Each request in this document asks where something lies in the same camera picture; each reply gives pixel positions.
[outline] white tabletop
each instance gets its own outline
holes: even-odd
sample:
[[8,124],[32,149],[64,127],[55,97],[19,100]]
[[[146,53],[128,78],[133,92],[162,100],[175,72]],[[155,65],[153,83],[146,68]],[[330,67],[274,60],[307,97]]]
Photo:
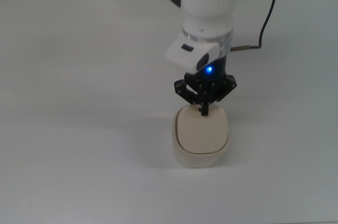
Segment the white tabletop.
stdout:
[[[228,56],[231,145],[199,170],[172,154],[179,8],[0,2],[0,223],[338,221],[338,0],[277,0]],[[270,3],[238,0],[234,45]]]

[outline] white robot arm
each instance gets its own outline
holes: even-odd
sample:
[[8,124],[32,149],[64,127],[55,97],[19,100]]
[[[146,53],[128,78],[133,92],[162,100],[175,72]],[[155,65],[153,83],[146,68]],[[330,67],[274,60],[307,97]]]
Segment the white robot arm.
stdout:
[[236,0],[171,1],[184,12],[182,31],[165,53],[171,64],[186,72],[184,80],[175,82],[175,91],[190,104],[201,105],[202,116],[207,116],[209,105],[237,86],[225,72]]
[[165,53],[170,63],[195,74],[217,58],[227,55],[236,0],[171,1],[182,7],[184,19],[182,31]]

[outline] white table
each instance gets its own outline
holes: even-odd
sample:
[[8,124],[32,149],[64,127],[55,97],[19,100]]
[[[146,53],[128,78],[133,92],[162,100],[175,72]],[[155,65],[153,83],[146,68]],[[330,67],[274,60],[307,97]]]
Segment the white table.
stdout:
[[[185,169],[169,0],[0,0],[0,223],[338,221],[338,0],[277,0],[231,53],[231,145]],[[271,0],[238,0],[233,45]]]

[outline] blue led light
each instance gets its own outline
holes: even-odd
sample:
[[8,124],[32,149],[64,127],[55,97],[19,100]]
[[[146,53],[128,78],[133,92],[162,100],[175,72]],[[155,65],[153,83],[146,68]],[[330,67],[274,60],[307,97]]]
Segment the blue led light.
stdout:
[[212,73],[212,70],[213,70],[212,67],[207,67],[207,68],[206,68],[206,72],[207,72],[207,73]]

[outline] cable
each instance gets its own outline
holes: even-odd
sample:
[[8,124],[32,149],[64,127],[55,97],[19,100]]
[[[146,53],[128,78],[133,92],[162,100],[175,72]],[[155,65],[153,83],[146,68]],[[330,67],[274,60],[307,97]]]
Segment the cable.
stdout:
[[232,47],[231,48],[231,51],[242,51],[242,50],[250,50],[250,49],[260,49],[262,47],[262,39],[263,39],[263,33],[264,33],[264,30],[265,30],[265,27],[266,25],[268,24],[269,22],[269,19],[271,17],[271,14],[274,10],[274,6],[275,6],[275,2],[276,0],[273,0],[272,1],[272,4],[271,4],[271,7],[270,7],[270,10],[269,10],[269,13],[268,13],[268,16],[266,17],[266,20],[263,24],[263,27],[260,31],[260,34],[259,34],[259,44],[258,46],[250,46],[250,45],[245,45],[245,46],[237,46],[237,47]]

